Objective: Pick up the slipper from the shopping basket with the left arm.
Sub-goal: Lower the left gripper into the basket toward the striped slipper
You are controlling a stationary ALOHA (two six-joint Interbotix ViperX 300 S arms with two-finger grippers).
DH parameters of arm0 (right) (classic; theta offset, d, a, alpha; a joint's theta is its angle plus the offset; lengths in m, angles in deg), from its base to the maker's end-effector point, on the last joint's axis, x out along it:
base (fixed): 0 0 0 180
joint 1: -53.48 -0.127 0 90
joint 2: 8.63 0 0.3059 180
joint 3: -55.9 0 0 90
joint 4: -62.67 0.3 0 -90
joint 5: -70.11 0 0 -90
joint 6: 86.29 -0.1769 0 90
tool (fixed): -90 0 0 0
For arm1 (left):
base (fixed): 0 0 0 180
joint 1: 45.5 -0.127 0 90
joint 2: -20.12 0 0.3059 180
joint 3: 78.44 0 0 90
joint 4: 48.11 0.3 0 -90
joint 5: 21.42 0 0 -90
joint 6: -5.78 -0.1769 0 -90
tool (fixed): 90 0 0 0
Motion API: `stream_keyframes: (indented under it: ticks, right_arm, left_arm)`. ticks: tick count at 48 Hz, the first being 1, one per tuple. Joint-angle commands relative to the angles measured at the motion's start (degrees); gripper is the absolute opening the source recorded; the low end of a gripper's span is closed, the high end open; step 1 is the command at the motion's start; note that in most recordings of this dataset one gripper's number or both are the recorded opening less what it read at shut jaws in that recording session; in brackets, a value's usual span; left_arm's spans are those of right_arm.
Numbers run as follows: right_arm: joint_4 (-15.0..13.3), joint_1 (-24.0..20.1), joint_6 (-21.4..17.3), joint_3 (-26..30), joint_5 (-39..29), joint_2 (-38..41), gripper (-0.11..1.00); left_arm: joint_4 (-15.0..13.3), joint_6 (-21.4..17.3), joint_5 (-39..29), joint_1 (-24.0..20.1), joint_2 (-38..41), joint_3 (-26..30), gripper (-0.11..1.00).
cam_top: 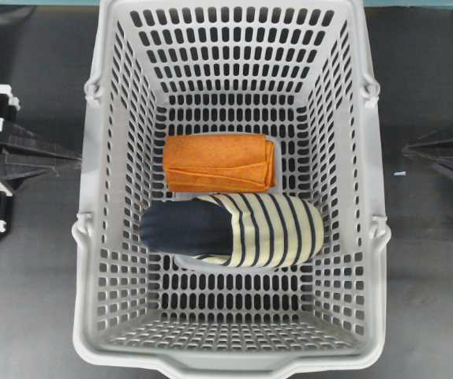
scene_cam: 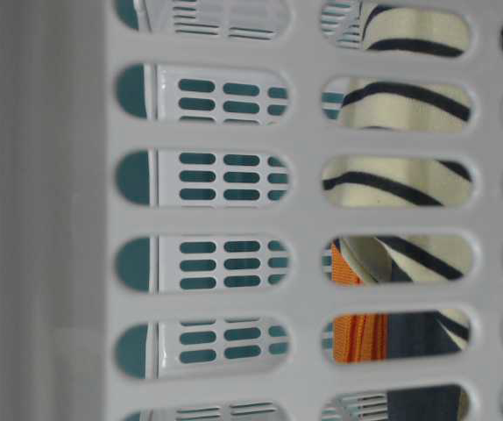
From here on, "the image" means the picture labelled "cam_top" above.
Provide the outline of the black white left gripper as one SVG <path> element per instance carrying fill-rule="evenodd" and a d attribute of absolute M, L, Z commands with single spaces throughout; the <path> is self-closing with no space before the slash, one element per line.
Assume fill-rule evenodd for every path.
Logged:
<path fill-rule="evenodd" d="M 0 234 L 7 232 L 9 203 L 17 181 L 63 167 L 80 168 L 81 154 L 48 141 L 13 122 L 21 109 L 20 100 L 8 84 L 0 84 Z"/>

